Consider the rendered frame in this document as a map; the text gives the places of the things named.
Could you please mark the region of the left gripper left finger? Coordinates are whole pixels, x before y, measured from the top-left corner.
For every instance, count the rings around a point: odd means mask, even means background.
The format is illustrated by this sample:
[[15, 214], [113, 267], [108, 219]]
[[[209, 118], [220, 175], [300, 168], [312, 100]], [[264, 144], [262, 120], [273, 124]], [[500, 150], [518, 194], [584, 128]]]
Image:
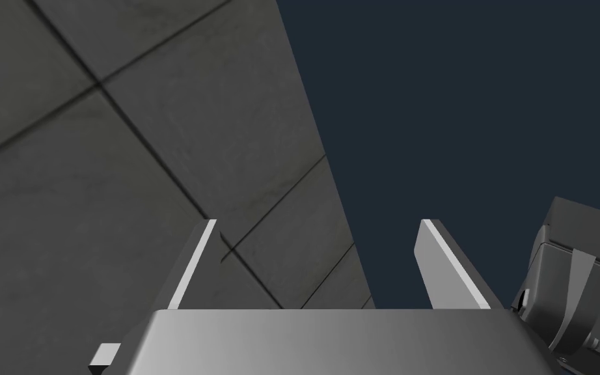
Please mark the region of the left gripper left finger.
[[220, 263], [218, 220], [201, 220], [170, 269], [153, 309], [211, 309]]

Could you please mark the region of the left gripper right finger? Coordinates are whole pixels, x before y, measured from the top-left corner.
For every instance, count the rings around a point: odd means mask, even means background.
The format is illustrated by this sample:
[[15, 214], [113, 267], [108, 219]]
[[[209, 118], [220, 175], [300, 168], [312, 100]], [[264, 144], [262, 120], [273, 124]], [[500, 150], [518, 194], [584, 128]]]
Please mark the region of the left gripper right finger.
[[420, 221], [414, 256], [434, 309], [503, 307], [438, 219]]

